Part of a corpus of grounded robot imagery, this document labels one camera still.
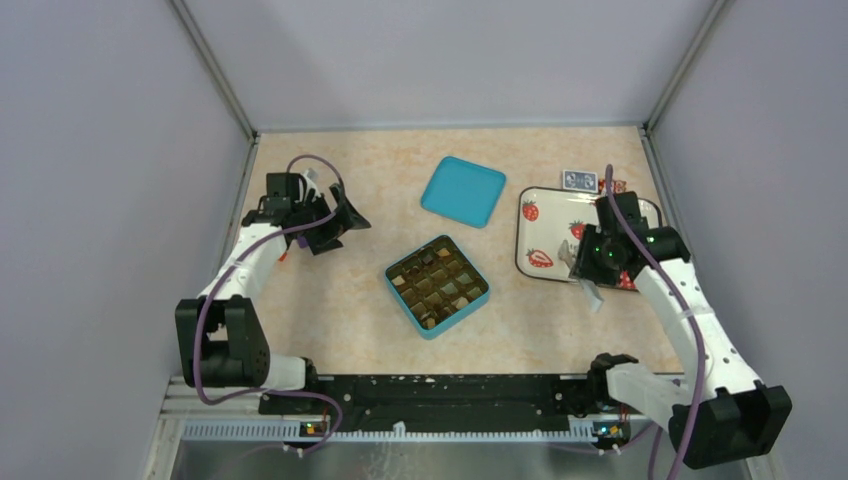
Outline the metal tongs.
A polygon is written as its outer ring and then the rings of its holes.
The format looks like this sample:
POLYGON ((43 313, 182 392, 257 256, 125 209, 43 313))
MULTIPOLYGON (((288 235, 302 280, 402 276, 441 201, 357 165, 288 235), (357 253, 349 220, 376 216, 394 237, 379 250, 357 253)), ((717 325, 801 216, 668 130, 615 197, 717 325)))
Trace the metal tongs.
MULTIPOLYGON (((558 258, 566 264, 569 274, 575 272, 576 255, 577 246, 572 245, 568 240, 564 240, 558 249, 558 258)), ((589 302, 590 311, 598 313, 604 303, 599 288, 593 282, 585 279, 577 279, 577 283, 589 302)))

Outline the teal chocolate box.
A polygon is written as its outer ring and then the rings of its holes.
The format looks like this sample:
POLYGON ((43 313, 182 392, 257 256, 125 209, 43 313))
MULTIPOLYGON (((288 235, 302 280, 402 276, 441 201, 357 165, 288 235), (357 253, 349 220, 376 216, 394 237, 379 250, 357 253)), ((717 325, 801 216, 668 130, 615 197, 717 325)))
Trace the teal chocolate box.
POLYGON ((413 328, 433 340, 485 305, 491 287, 459 245, 440 235, 384 271, 384 279, 413 328))

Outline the teal box lid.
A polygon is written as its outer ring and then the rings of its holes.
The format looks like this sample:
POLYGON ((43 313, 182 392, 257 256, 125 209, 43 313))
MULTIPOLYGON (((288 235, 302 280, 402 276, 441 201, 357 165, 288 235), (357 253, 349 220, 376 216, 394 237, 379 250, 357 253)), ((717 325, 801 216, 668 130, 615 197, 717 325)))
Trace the teal box lid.
POLYGON ((447 156, 434 170, 420 204, 431 213, 482 229, 495 210, 506 180, 501 171, 447 156))

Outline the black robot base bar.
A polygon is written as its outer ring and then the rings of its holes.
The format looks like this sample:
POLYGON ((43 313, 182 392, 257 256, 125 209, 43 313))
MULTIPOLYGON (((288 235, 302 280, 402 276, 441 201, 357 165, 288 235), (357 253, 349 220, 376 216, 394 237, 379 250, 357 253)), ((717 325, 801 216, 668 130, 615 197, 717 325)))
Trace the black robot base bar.
POLYGON ((307 398, 264 394, 262 415, 330 424, 339 406, 341 433, 559 433, 582 419, 617 423, 632 407, 601 400, 582 375, 319 375, 307 398))

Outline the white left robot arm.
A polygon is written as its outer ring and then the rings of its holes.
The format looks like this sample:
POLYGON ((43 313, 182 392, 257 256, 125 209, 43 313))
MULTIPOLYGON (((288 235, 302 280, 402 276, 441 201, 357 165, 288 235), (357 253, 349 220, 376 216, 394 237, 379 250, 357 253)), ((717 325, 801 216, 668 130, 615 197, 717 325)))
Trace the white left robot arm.
POLYGON ((207 388, 244 387, 282 391, 297 413, 319 404, 321 388, 308 378, 308 360, 271 351, 254 305, 296 237, 333 216, 314 179, 312 171, 267 175, 266 193, 242 219, 215 279, 176 307, 184 380, 205 402, 212 400, 207 388))

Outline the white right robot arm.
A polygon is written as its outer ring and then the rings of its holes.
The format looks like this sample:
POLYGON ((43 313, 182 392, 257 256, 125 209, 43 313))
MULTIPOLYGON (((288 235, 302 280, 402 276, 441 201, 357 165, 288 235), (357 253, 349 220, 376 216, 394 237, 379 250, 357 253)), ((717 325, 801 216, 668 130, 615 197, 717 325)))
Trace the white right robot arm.
POLYGON ((602 353, 587 373, 589 404, 600 412, 625 404, 664 429, 676 452, 673 472, 770 453, 792 410, 790 396, 766 385, 738 353, 678 231, 650 227, 633 192, 608 191, 595 209, 598 221, 580 239, 570 278, 593 311, 603 304, 601 286, 632 280, 660 319, 686 382, 663 380, 632 356, 602 353))

